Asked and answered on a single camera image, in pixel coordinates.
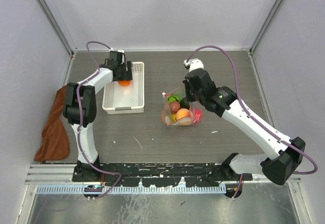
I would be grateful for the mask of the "green striped ball fruit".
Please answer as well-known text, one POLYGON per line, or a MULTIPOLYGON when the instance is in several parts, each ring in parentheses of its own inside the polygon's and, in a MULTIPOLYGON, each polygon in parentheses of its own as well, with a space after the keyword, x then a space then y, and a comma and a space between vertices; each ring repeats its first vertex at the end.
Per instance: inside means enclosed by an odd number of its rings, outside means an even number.
POLYGON ((174 102, 174 101, 179 103, 181 101, 181 98, 176 94, 173 94, 173 95, 168 97, 168 103, 171 103, 171 102, 174 102))

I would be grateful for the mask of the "clear orange zip bag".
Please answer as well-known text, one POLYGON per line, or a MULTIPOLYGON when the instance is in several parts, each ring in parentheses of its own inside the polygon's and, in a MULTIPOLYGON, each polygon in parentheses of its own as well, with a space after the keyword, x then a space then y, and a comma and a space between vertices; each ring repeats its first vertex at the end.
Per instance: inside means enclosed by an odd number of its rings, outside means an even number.
POLYGON ((164 124, 166 124, 166 125, 175 125, 175 126, 198 125, 198 124, 193 124, 192 123, 194 116, 191 113, 192 108, 199 108, 199 109, 201 109, 201 111, 203 113, 202 106, 198 102, 189 102, 190 103, 190 109, 189 109, 190 115, 188 117, 182 118, 182 119, 180 119, 180 120, 178 120, 176 122, 174 122, 172 120, 172 113, 171 113, 170 108, 169 108, 168 97, 173 95, 173 94, 178 95, 181 99, 183 97, 186 97, 185 96, 184 85, 180 85, 179 87, 177 87, 172 92, 163 92, 162 93, 162 98, 163 98, 163 103, 164 103, 164 106, 163 106, 163 109, 162 109, 162 112, 161 112, 161 120, 162 120, 162 122, 164 124))

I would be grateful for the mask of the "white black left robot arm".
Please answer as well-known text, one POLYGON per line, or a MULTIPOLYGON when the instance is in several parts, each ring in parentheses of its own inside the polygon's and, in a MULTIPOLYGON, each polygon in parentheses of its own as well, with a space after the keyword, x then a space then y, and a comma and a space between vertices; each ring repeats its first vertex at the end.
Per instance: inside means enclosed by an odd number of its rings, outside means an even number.
POLYGON ((66 87, 63 116, 71 125, 78 147, 78 165, 89 181, 102 175, 99 154, 95 148, 93 122, 97 114, 96 94, 107 84, 131 81, 132 62, 126 60, 123 50, 111 50, 109 57, 87 78, 66 87))

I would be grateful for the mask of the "brown kiwi fruit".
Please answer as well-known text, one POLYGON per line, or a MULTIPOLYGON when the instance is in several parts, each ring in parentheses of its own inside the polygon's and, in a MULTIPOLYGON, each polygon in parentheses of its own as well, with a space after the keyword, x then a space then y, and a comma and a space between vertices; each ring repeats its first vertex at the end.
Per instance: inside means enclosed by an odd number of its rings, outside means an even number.
POLYGON ((180 109, 180 103, 178 101, 172 101, 169 103, 169 108, 172 114, 177 113, 180 109))

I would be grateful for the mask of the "orange fruit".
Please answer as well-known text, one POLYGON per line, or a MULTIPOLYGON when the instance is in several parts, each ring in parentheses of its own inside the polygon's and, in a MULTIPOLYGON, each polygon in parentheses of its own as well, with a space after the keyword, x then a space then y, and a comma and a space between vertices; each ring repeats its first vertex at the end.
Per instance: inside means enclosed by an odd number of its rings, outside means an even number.
POLYGON ((126 87, 126 86, 129 86, 131 84, 131 81, 130 80, 118 81, 118 84, 120 86, 126 87))

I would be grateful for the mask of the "dark green avocado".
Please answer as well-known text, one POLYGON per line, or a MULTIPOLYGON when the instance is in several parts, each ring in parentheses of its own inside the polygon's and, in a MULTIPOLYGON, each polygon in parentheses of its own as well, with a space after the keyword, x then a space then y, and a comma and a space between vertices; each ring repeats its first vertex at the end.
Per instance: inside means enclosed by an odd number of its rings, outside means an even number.
POLYGON ((190 103, 186 97, 183 97, 180 101, 180 106, 182 109, 190 109, 190 103))

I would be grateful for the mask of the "red apple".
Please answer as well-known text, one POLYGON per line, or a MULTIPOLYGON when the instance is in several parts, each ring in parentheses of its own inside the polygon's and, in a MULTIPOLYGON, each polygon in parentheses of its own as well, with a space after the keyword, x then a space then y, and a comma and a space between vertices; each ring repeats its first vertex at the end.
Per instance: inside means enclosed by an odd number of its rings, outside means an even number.
POLYGON ((202 119, 203 119, 203 113, 202 113, 201 109, 199 109, 199 108, 192 108, 191 109, 191 113, 194 116, 192 123, 193 124, 199 124, 202 121, 202 119))

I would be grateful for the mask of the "peach fruit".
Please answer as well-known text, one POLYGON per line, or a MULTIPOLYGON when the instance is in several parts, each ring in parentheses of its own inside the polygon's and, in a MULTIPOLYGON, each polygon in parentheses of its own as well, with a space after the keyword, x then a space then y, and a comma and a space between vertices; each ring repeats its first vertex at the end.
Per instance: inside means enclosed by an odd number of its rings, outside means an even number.
POLYGON ((176 119, 176 121, 178 121, 182 118, 188 117, 189 115, 190 115, 190 112, 188 109, 181 108, 176 112, 175 119, 176 119))

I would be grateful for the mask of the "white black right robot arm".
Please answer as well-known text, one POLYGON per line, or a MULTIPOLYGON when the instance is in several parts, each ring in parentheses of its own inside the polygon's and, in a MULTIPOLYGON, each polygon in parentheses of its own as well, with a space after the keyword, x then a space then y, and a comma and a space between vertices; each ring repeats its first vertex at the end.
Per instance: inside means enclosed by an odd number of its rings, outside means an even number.
POLYGON ((190 102, 200 103, 244 132, 262 150, 259 155, 231 154, 225 161, 223 175, 235 180, 240 174, 264 174, 276 185, 284 185, 303 159, 306 143, 279 132, 238 100, 230 88, 216 87, 209 73, 198 68, 191 70, 183 81, 190 102))

